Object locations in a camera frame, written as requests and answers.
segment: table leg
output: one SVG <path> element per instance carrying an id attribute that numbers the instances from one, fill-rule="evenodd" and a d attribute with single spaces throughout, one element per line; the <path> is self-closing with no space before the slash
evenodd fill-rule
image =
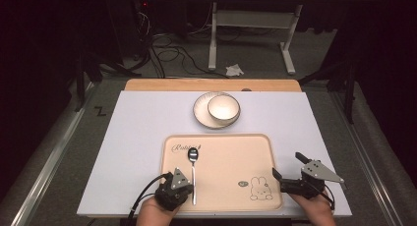
<path id="1" fill-rule="evenodd" d="M 285 42 L 280 43 L 280 49 L 282 53 L 282 57 L 284 58 L 285 68 L 287 70 L 287 73 L 289 75 L 295 75 L 295 69 L 294 65 L 292 64 L 291 56 L 289 55 L 289 44 L 291 43 L 292 36 L 294 35 L 295 28 L 298 24 L 298 19 L 300 18 L 301 9 L 303 8 L 303 5 L 297 5 L 294 16 L 291 20 L 291 24 L 289 26 L 288 30 L 288 37 Z"/>
<path id="2" fill-rule="evenodd" d="M 212 14 L 211 14 L 211 41 L 209 45 L 208 55 L 208 69 L 211 71 L 215 70 L 215 62 L 217 57 L 217 42 L 215 39 L 217 30 L 217 3 L 212 3 Z"/>

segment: metal spoon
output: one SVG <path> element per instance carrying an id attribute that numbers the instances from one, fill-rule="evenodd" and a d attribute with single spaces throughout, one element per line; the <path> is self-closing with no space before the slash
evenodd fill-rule
<path id="1" fill-rule="evenodd" d="M 191 163 L 193 164 L 192 166 L 192 170 L 193 170 L 193 205 L 197 204 L 197 199 L 196 199 L 196 169 L 194 167 L 194 163 L 196 163 L 197 159 L 199 158 L 199 151 L 195 148 L 195 147 L 191 147 L 190 149 L 188 149 L 188 159 L 191 161 Z"/>

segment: white tabletop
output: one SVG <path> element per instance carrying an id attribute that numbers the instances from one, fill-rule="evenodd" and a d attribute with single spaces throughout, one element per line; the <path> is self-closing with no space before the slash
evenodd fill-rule
<path id="1" fill-rule="evenodd" d="M 172 135 L 264 134 L 270 139 L 276 166 L 284 178 L 298 179 L 304 165 L 299 151 L 334 170 L 304 92 L 227 91 L 241 106 L 230 127 L 210 130 L 193 115 L 203 91 L 122 91 L 77 211 L 89 217 L 126 217 L 143 188 L 160 174 L 164 141 Z M 342 188 L 332 190 L 335 216 L 351 215 Z M 154 193 L 157 184 L 149 189 Z M 273 211 L 179 212 L 177 217 L 297 217 L 302 209 L 287 194 Z"/>

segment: spoon handle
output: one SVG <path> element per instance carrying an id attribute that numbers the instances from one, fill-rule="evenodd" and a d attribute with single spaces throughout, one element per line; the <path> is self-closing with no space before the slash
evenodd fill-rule
<path id="1" fill-rule="evenodd" d="M 194 167 L 194 163 L 193 163 L 193 167 L 192 167 L 192 170 L 193 170 L 193 173 L 192 173 L 192 175 L 193 175 L 193 205 L 196 205 L 197 204 L 197 194 L 196 194 L 196 168 Z"/>

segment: plate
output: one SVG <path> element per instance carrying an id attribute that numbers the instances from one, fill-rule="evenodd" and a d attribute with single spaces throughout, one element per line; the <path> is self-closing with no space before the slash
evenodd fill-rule
<path id="1" fill-rule="evenodd" d="M 202 96 L 200 96 L 196 100 L 196 102 L 194 103 L 194 116 L 196 117 L 196 119 L 202 125 L 210 128 L 210 129 L 222 129 L 224 127 L 230 126 L 231 124 L 233 124 L 237 120 L 237 118 L 239 116 L 239 113 L 236 115 L 236 117 L 234 119 L 230 120 L 230 122 L 224 122 L 224 121 L 221 121 L 219 119 L 215 119 L 214 117 L 212 117 L 210 115 L 210 113 L 209 113 L 209 102 L 213 98 L 215 98 L 217 96 L 222 96 L 222 95 L 232 97 L 230 94 L 228 94 L 226 92 L 211 91 L 211 92 L 207 92 L 207 93 L 203 94 Z"/>

